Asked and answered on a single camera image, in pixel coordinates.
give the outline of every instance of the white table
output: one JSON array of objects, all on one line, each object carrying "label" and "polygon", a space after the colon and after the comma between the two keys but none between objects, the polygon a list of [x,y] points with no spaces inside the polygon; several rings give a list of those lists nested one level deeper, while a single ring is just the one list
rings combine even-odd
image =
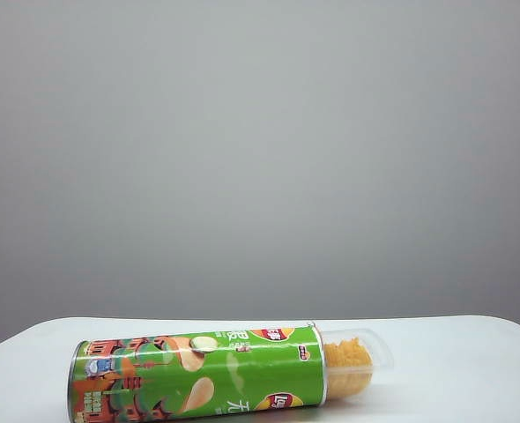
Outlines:
[{"label": "white table", "polygon": [[[74,347],[83,339],[305,322],[74,317],[40,323],[0,344],[0,423],[68,421],[68,369]],[[516,323],[477,315],[316,323],[322,330],[374,330],[389,344],[394,369],[376,374],[357,400],[199,421],[520,422],[520,325]]]}]

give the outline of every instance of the red and yellow logo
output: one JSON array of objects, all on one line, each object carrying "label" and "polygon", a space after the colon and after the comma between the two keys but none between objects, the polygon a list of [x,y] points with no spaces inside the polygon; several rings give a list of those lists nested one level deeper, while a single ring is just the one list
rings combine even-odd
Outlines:
[{"label": "red and yellow logo", "polygon": [[291,336],[294,330],[294,328],[255,329],[252,333],[257,337],[268,339],[269,341],[285,341]]},{"label": "red and yellow logo", "polygon": [[288,392],[279,392],[277,394],[270,394],[260,404],[256,406],[255,411],[270,410],[274,408],[289,408],[301,407],[303,401],[294,394]]}]

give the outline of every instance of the clear plastic lid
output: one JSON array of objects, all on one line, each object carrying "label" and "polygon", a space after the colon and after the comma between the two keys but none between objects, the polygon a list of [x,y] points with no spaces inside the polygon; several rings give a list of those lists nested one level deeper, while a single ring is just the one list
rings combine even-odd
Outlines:
[{"label": "clear plastic lid", "polygon": [[372,374],[393,367],[393,356],[372,330],[319,330],[323,342],[327,398],[361,393]]}]

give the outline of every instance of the cartoon character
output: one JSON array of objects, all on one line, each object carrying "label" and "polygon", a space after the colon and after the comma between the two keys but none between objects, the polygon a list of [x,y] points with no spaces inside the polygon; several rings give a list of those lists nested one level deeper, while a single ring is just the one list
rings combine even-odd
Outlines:
[{"label": "cartoon character", "polygon": [[113,369],[113,360],[111,358],[90,359],[85,364],[85,373],[91,377],[102,376],[106,373],[112,372]]}]

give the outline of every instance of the green chip canister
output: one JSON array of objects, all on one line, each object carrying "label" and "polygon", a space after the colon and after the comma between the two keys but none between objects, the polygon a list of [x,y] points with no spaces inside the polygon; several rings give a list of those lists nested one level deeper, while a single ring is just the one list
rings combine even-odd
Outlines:
[{"label": "green chip canister", "polygon": [[[363,333],[372,358],[389,359],[376,336],[351,332],[327,333],[337,340]],[[70,419],[152,422],[320,405],[329,371],[325,336],[308,325],[84,341],[71,363]],[[343,370],[370,374],[376,364]]]}]

